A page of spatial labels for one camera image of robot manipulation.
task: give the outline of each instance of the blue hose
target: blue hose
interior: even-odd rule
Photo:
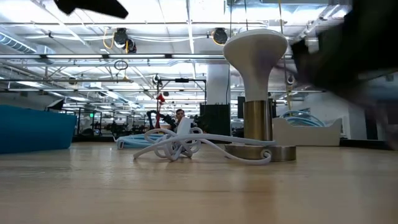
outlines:
[[[151,134],[149,138],[151,138],[152,140],[157,140],[158,138],[161,138],[163,136],[163,134]],[[140,149],[153,145],[152,143],[144,139],[144,134],[133,134],[130,136],[120,137],[118,138],[118,140],[116,140],[116,144],[118,146],[118,149]]]
[[[314,120],[300,117],[302,115],[309,116]],[[314,115],[310,115],[304,111],[286,111],[280,117],[286,119],[286,121],[292,126],[325,127],[325,124],[322,121]]]

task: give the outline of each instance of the person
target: person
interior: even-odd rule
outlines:
[[[185,111],[183,109],[178,109],[175,112],[175,118],[177,119],[177,126],[181,122],[181,119],[185,117]]]

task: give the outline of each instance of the white lamp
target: white lamp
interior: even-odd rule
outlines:
[[[272,120],[267,101],[268,79],[286,49],[286,38],[267,29],[239,33],[224,46],[224,57],[239,71],[244,83],[245,138],[272,140]]]
[[[227,41],[224,57],[242,76],[246,102],[267,100],[269,74],[286,49],[285,36],[267,29],[242,32]]]

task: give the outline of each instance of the coiled blue cable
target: coiled blue cable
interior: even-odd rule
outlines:
[[[302,118],[300,117],[300,115],[309,116],[314,120]],[[309,113],[306,113],[304,111],[286,111],[280,117],[286,119],[286,121],[289,122],[289,124],[291,124],[292,126],[325,127],[325,124],[317,117],[315,117],[314,115],[310,115]]]

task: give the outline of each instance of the brass lamp base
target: brass lamp base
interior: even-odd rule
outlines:
[[[271,162],[284,162],[296,160],[295,146],[267,146],[271,152]]]
[[[264,158],[265,152],[271,153],[270,150],[266,149],[264,146],[250,146],[244,144],[227,144],[225,145],[225,151],[238,158],[249,160],[260,160]]]

